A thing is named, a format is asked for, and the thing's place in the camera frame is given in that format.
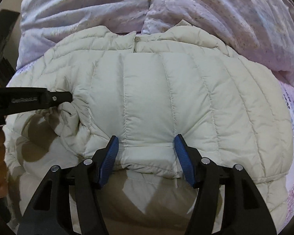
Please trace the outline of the lavender floral duvet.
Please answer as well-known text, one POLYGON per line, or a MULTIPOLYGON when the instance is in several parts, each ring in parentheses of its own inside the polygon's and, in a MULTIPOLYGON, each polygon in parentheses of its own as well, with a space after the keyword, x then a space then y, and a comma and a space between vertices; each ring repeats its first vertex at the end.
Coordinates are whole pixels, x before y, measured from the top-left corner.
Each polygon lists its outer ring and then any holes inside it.
POLYGON ((186 21, 294 86, 292 0, 23 0, 17 69, 80 30, 165 32, 186 21))

